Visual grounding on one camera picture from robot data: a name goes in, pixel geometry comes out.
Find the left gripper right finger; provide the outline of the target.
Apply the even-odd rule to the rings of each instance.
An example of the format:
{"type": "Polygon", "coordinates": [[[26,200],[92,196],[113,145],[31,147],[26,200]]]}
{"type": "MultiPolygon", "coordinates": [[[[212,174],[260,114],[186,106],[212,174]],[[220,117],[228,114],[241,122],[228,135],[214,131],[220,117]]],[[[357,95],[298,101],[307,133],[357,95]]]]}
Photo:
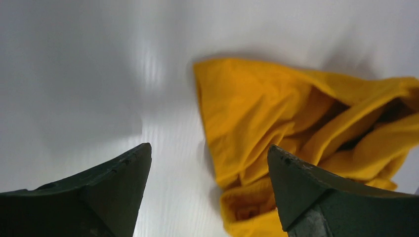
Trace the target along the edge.
{"type": "Polygon", "coordinates": [[[279,219],[288,236],[418,236],[418,196],[342,178],[275,145],[267,159],[279,219]]]}

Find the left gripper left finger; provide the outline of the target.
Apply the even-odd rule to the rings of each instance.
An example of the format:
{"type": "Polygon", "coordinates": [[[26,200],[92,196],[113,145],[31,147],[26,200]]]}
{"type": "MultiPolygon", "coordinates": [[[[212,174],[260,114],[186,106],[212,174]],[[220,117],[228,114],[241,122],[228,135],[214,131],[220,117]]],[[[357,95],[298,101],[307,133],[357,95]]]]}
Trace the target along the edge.
{"type": "Polygon", "coordinates": [[[152,147],[34,190],[0,195],[3,237],[131,237],[151,168],[152,147]]]}

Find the yellow t-shirt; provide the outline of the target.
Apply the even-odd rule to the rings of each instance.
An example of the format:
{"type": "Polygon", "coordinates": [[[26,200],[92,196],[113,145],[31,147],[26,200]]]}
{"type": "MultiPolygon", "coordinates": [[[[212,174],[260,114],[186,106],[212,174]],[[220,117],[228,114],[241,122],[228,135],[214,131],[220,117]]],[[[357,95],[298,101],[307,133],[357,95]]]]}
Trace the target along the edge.
{"type": "Polygon", "coordinates": [[[365,80],[270,62],[193,67],[221,216],[233,237],[284,237],[267,155],[277,145],[352,181],[393,191],[419,144],[419,81],[365,80]]]}

